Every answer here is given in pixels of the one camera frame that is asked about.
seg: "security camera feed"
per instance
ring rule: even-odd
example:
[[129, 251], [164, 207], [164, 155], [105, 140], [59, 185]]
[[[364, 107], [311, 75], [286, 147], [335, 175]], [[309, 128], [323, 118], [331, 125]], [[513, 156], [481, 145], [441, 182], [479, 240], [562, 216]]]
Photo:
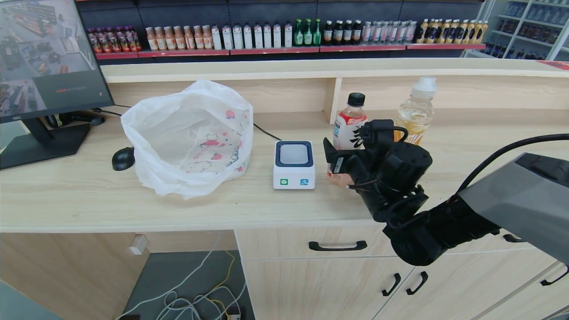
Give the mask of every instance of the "security camera feed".
[[25, 81], [36, 101], [0, 117], [111, 101], [73, 0], [0, 2], [0, 78], [3, 97]]

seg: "counter top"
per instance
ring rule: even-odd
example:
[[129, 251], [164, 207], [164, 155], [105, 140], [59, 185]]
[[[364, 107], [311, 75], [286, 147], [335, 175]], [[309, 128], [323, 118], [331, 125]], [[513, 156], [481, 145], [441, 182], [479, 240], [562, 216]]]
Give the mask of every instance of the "counter top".
[[108, 83], [259, 80], [335, 77], [477, 75], [569, 78], [569, 72], [533, 60], [477, 58], [383, 58], [101, 66]]
[[[369, 117], [389, 118], [392, 113], [370, 112]], [[77, 155], [0, 172], [0, 231], [150, 232], [375, 223], [359, 195], [327, 182], [321, 141], [331, 136], [332, 128], [321, 121], [321, 113], [259, 114], [255, 123], [283, 139], [313, 142], [315, 190], [273, 190], [274, 140], [256, 129], [245, 175], [188, 201], [178, 195], [158, 196], [138, 182], [134, 169], [111, 168], [114, 152], [129, 142], [119, 119], [108, 117], [92, 128]], [[425, 208], [449, 197], [476, 165], [501, 146], [566, 132], [568, 123], [566, 110], [437, 111], [422, 142], [434, 159], [420, 181], [430, 196]], [[567, 141], [521, 150], [569, 159]], [[504, 155], [491, 168], [521, 150]]]

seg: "monitor stand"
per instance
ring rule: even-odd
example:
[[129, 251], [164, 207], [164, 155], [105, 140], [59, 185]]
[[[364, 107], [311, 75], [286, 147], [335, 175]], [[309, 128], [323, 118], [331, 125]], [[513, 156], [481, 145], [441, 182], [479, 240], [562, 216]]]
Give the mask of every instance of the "monitor stand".
[[74, 155], [91, 128], [80, 124], [48, 130], [40, 118], [22, 122], [30, 133], [15, 137], [0, 153], [0, 170]]

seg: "black bottle cap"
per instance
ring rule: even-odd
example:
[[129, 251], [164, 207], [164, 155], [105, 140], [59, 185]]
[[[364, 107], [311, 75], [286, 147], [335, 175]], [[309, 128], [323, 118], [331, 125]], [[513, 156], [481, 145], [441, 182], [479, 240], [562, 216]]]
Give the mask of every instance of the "black bottle cap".
[[365, 101], [365, 95], [359, 92], [352, 92], [348, 96], [348, 104], [351, 106], [363, 106]]

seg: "monitor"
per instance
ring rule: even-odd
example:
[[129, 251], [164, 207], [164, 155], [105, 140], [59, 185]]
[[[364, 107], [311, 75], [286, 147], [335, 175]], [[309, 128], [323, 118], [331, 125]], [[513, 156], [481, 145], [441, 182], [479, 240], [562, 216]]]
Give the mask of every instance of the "monitor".
[[0, 123], [30, 131], [0, 169], [77, 153], [90, 125], [48, 130], [42, 116], [114, 105], [74, 0], [0, 2], [0, 80]]

